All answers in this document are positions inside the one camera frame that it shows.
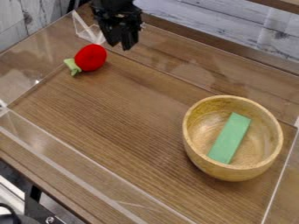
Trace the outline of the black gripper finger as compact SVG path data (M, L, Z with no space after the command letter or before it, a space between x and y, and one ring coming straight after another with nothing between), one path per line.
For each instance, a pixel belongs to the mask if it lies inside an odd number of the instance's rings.
M115 46L122 41L122 25L103 24L100 26L106 40L111 46Z
M122 24L122 46L128 51L139 41L140 27L132 24Z

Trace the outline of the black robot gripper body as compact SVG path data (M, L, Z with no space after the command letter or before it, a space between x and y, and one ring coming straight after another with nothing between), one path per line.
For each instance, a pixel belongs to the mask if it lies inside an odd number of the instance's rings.
M112 29L119 25L140 29L142 9L135 0L91 0L91 9L99 24Z

